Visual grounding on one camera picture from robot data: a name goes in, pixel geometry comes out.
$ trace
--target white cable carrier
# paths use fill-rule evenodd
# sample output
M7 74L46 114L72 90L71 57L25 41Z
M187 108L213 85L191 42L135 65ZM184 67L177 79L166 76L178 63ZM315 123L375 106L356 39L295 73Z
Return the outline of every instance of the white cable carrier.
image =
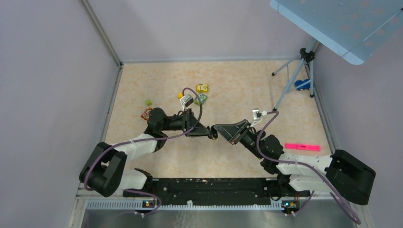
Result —
M186 205L164 205L158 210L283 210L282 201L273 201L269 205L226 205L226 206L201 206L193 205L190 200ZM109 210L152 210L143 208L141 199L91 199L86 209L109 209Z

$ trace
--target tripod leg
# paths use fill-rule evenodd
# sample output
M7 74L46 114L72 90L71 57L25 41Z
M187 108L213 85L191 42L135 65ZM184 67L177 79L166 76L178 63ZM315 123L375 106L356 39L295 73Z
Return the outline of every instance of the tripod leg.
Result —
M310 97L314 97L314 61L309 62L309 79L311 81L311 95Z
M301 57L300 54L298 54L297 56L295 56L294 58L291 58L288 62L286 62L284 65L280 66L280 68L276 71L274 71L273 73L271 73L272 76L276 75L278 72L280 72L280 70L282 70L283 68L285 68L288 64L290 64L292 61L297 60Z
M293 75L291 76L290 80L288 81L288 83L287 83L287 85L286 85L286 88L284 89L283 93L281 94L280 99L277 101L277 104L276 104L276 106L274 106L274 109L273 109L273 110L277 110L278 107L280 106L280 103L281 103L281 101L283 100L284 96L285 96L286 93L289 91L291 85L294 84L295 79L297 78L297 75L298 75L299 71L301 70L302 65L304 64L304 62L305 62L304 59L301 59L301 60L299 61L299 64L298 64L297 68L295 69Z
M305 71L307 72L307 76L310 77L311 74L309 73L308 63L305 63L304 66L305 66Z

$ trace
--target pink marker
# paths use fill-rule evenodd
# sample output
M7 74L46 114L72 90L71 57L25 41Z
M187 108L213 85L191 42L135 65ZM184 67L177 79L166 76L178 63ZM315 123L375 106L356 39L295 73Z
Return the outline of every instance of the pink marker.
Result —
M320 146L286 143L286 149L303 150L303 151L320 151Z

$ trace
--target light blue board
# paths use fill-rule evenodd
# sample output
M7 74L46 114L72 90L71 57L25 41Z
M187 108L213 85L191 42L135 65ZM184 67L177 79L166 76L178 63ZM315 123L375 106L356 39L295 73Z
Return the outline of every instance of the light blue board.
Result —
M270 5L354 65L403 25L403 0L272 0Z

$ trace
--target lavender wall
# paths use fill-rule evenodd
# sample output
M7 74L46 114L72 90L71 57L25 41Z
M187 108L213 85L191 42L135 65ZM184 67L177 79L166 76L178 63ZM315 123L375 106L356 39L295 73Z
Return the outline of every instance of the lavender wall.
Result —
M67 226L117 67L78 0L0 3L0 227Z
M372 167L369 210L376 227L403 227L403 28L364 64L353 66L322 47L317 86L339 147Z
M269 0L89 0L122 61L295 56L309 36Z

